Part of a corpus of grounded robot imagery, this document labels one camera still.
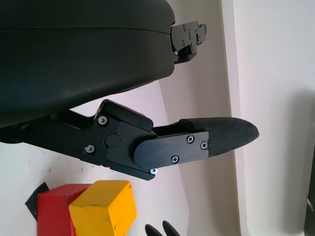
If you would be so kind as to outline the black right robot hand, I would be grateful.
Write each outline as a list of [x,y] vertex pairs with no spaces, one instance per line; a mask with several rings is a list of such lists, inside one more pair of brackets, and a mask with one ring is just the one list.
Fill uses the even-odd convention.
[[[180,236],[177,230],[167,221],[162,222],[163,229],[167,236]],[[145,232],[147,236],[162,236],[162,234],[153,226],[145,225]]]

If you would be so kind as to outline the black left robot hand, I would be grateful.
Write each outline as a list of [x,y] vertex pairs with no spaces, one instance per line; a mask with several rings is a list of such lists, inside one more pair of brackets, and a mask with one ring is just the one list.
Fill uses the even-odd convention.
[[155,127],[104,99],[170,76],[206,39],[177,25],[165,0],[3,0],[0,140],[26,143],[144,180],[158,168],[217,156],[259,136],[239,118],[188,118]]

